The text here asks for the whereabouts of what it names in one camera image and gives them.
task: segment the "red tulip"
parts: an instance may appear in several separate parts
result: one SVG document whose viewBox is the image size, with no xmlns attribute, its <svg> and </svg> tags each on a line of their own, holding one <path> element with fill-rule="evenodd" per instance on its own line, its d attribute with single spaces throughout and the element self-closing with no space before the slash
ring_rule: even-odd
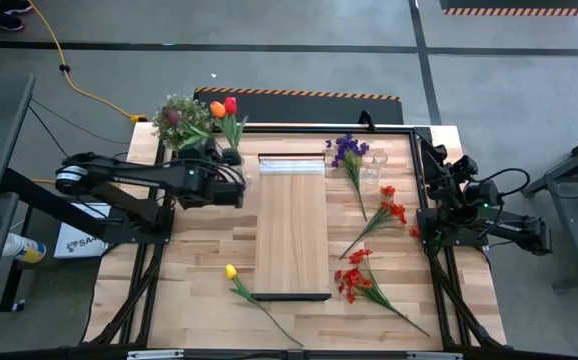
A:
<svg viewBox="0 0 578 360">
<path fill-rule="evenodd" d="M 238 106 L 236 105 L 236 98 L 234 97 L 226 98 L 224 105 L 228 115 L 234 115 L 238 110 Z"/>
</svg>

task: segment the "concrete floor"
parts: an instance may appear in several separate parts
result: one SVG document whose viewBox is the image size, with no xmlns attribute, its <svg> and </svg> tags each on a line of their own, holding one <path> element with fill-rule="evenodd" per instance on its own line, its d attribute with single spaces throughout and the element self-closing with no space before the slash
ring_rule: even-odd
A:
<svg viewBox="0 0 578 360">
<path fill-rule="evenodd" d="M 416 45 L 407 0 L 36 2 L 63 41 Z M 418 3 L 428 46 L 578 48 L 578 18 L 447 17 L 436 0 Z M 0 40 L 49 40 L 37 16 L 25 20 L 25 32 L 0 32 Z M 80 50 L 65 55 L 78 85 L 130 112 L 150 114 L 167 94 L 215 84 L 396 94 L 402 96 L 406 124 L 431 123 L 416 54 Z M 435 55 L 429 60 L 442 124 L 459 127 L 465 153 L 476 159 L 482 176 L 514 166 L 539 177 L 578 143 L 578 57 Z M 132 125 L 72 92 L 58 64 L 53 50 L 0 49 L 0 74 L 37 76 L 36 100 L 100 135 L 129 141 Z M 90 138 L 38 111 L 68 152 L 126 151 L 126 145 Z M 46 161 L 37 161 L 41 156 Z M 12 166 L 30 177 L 51 178 L 61 160 L 28 114 Z M 496 180 L 503 189 L 519 181 L 511 175 Z M 505 209 L 544 216 L 555 250 L 542 258 L 514 245 L 491 251 L 508 342 L 517 349 L 578 355 L 578 291 L 555 295 L 551 290 L 552 282 L 578 275 L 578 263 L 551 201 L 544 194 L 531 201 L 512 196 Z M 75 345 L 96 272 L 95 264 L 74 265 L 28 281 L 27 309 L 0 314 L 0 351 Z"/>
</svg>

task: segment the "desk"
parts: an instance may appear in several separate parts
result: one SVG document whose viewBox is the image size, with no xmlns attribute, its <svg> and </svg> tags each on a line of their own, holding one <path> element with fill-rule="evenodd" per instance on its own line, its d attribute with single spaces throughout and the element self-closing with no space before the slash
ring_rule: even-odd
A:
<svg viewBox="0 0 578 360">
<path fill-rule="evenodd" d="M 136 125 L 128 161 L 153 163 L 158 140 L 152 132 L 151 124 Z M 435 126 L 431 132 L 435 144 L 447 147 L 448 161 L 462 156 L 456 127 Z M 239 150 L 252 179 L 248 182 L 244 207 L 176 209 L 171 243 L 164 248 L 149 348 L 292 347 L 291 341 L 260 310 L 229 292 L 233 284 L 225 279 L 224 266 L 234 264 L 242 281 L 253 289 L 257 154 L 323 151 L 324 140 L 333 137 L 333 134 L 245 134 Z M 406 207 L 409 224 L 415 223 L 419 202 L 409 142 L 399 135 L 367 133 L 356 137 L 368 142 L 373 149 L 387 152 L 389 162 L 380 185 L 395 186 L 395 201 Z M 327 153 L 328 162 L 332 156 Z M 364 301 L 348 304 L 337 294 L 333 272 L 344 267 L 337 256 L 355 239 L 364 221 L 352 187 L 342 174 L 328 167 L 325 181 L 333 298 L 325 302 L 278 302 L 264 306 L 289 333 L 304 343 L 305 349 L 441 350 L 429 263 L 418 240 L 407 233 L 408 228 L 395 236 L 376 233 L 367 238 L 364 246 L 374 251 L 372 268 L 392 304 L 432 337 L 426 337 L 378 305 Z M 123 186 L 123 189 L 136 197 L 147 196 L 146 188 Z M 378 185 L 363 184 L 361 191 L 367 212 L 373 214 L 378 203 Z M 135 252 L 135 245 L 120 245 L 102 259 L 85 341 L 98 335 L 124 302 Z M 466 303 L 489 333 L 505 343 L 485 258 L 475 249 L 456 248 L 455 253 Z M 140 304 L 137 311 L 141 314 Z M 448 312 L 452 334 L 458 338 L 452 306 L 448 306 Z"/>
</svg>

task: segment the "orange tulip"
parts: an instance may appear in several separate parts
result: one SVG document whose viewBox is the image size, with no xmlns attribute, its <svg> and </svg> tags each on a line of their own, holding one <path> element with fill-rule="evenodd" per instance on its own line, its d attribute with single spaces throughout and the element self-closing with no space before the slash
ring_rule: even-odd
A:
<svg viewBox="0 0 578 360">
<path fill-rule="evenodd" d="M 209 108 L 211 109 L 213 116 L 219 119 L 222 119 L 227 114 L 227 109 L 225 109 L 225 106 L 217 101 L 212 102 L 211 105 L 209 105 Z"/>
</svg>

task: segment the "wooden cutting board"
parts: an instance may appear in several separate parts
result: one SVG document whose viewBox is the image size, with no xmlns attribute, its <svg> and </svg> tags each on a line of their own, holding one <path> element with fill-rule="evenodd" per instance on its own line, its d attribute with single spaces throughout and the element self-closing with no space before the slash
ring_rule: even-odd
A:
<svg viewBox="0 0 578 360">
<path fill-rule="evenodd" d="M 259 160 L 254 298 L 329 299 L 324 154 Z"/>
</svg>

